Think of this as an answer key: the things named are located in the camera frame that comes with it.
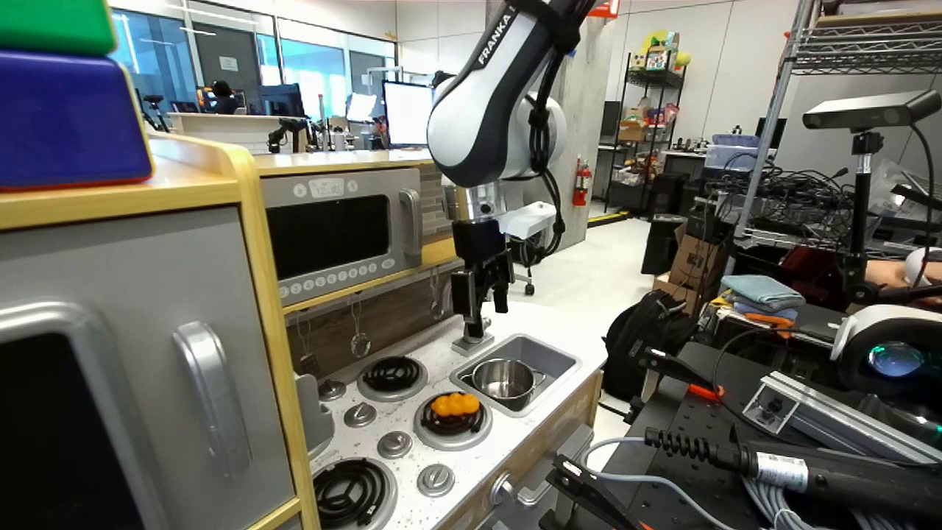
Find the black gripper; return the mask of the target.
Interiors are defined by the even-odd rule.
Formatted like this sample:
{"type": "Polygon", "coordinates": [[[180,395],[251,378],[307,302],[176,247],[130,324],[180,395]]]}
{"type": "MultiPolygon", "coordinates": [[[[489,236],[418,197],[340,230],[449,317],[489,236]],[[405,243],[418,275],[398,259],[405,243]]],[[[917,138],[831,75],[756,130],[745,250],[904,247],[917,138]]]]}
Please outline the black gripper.
{"type": "Polygon", "coordinates": [[[449,278],[452,311],[466,319],[466,340],[482,340],[482,302],[505,312],[511,264],[496,222],[457,222],[452,246],[463,268],[449,278]]]}

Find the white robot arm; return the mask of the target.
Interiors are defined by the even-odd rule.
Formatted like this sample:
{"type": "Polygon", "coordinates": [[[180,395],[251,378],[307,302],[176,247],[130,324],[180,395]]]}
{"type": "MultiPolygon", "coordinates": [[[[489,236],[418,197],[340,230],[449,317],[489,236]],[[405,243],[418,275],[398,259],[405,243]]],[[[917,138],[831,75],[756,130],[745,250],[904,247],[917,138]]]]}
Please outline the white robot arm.
{"type": "Polygon", "coordinates": [[[549,159],[566,141],[566,113],[549,97],[563,63],[580,46],[595,0],[504,0],[458,75],[432,90],[426,150],[432,165],[466,196],[467,219],[452,224],[463,268],[449,278],[463,340],[482,343],[482,302],[508,311],[511,258],[538,266],[566,236],[563,193],[549,159]],[[549,197],[549,240],[529,250],[496,212],[496,183],[538,177],[549,197]]]}

